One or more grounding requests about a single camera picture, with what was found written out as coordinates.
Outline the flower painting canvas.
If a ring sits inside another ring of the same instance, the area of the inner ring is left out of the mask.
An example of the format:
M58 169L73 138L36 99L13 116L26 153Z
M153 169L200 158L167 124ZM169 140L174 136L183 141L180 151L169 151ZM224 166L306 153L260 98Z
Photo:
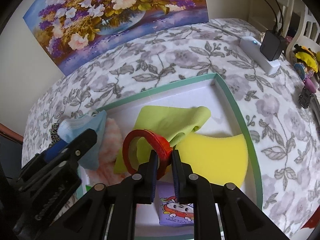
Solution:
M24 15L64 75L135 38L208 20L206 0L35 0Z

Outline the dark cabinet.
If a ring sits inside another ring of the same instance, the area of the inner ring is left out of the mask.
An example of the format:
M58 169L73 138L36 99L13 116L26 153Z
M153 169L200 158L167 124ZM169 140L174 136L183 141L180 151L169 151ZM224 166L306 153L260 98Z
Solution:
M16 178L22 169L23 137L1 126L1 165L7 180Z

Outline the pink white fluffy cloth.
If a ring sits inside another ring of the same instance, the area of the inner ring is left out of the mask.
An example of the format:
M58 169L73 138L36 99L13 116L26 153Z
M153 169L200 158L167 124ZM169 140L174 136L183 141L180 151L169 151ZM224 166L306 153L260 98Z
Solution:
M90 185L103 183L109 186L120 183L125 178L125 173L115 174L113 171L116 164L116 157L122 143L123 138L116 121L107 118L99 149L99 167L96 171L86 170Z

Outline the purple baby wipes pack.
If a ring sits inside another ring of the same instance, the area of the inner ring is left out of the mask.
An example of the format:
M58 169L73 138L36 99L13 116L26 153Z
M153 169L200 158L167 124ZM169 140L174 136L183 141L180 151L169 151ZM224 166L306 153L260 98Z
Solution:
M180 204L172 183L159 181L156 186L156 203L159 224L181 227L194 224L194 208L191 204Z

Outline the teal white shallow tray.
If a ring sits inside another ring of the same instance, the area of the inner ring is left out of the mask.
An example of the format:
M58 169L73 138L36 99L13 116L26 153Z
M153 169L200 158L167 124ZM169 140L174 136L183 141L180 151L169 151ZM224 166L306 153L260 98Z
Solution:
M240 189L262 209L261 172L250 132L233 94L219 74L175 81L109 103L97 111L105 110L109 118L116 120L125 137L133 129L141 108L146 105L181 108L205 106L212 115L198 133L214 137L242 133L247 141L249 168ZM136 212L135 239L193 239L193 227L160 226L155 205L139 205Z

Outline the black power adapter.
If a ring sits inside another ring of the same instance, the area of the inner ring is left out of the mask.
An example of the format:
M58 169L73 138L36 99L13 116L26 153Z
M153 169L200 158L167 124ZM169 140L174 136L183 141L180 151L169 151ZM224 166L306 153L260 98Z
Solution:
M260 52L268 59L268 61L274 61L279 59L281 53L285 50L285 47L285 38L271 30L267 30L260 46Z

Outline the grey floral blanket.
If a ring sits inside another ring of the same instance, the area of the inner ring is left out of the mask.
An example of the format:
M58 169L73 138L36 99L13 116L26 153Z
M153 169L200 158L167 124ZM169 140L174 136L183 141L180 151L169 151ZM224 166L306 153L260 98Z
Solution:
M22 164L50 144L52 124L189 77L219 74L246 120L263 182L263 211L295 236L319 206L319 139L300 107L303 83L284 57L266 74L240 48L258 31L239 19L171 28L137 38L61 78L30 110Z

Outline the yellow toy clutter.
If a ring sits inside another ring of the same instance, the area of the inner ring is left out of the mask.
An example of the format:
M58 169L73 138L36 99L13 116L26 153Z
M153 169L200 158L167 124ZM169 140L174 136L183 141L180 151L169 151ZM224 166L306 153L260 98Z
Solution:
M307 96L311 99L319 89L319 51L295 44L293 53L296 58L293 67L304 83L301 98Z

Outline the leopard print scrunchie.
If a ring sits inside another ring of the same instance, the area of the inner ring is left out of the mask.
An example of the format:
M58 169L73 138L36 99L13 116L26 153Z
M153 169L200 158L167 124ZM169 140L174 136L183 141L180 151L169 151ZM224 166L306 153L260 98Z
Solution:
M60 140L60 137L57 134L58 128L59 128L59 123L53 123L51 126L51 129L49 130L50 138L51 138L51 143L48 146L49 148L55 145Z

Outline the white power strip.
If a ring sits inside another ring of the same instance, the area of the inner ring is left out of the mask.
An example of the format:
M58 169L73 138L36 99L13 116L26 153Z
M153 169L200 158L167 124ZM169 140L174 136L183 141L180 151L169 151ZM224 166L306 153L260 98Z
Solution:
M277 72L280 67L279 60L268 61L260 51L261 43L252 36L244 36L240 39L240 48L255 61L267 75Z

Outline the yellow green sponge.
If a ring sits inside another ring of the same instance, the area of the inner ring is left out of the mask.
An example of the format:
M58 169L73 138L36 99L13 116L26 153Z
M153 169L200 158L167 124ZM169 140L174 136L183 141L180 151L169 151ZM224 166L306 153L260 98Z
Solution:
M248 167L248 148L243 134L231 137L209 137L191 132L178 133L169 141L179 151L182 162L210 183L234 183L240 187Z

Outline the red ring band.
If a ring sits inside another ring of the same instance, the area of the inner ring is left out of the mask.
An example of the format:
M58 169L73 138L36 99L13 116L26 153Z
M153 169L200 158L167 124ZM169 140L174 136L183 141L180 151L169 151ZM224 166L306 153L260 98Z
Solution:
M151 151L156 152L159 160L157 165L157 180L160 180L170 165L173 148L162 136L147 129L134 129L124 139L122 156L129 174L137 173L136 167L148 161Z

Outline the white chair back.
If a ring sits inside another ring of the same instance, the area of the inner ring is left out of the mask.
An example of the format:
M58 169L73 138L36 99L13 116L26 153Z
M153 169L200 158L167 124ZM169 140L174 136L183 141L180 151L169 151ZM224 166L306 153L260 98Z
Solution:
M297 32L286 49L285 57L287 61L292 61L296 44L305 46L316 53L319 52L319 23L302 0L288 0L286 13L289 14L285 15L285 34L290 25L291 18L289 16L292 16L294 11L300 15L300 20Z

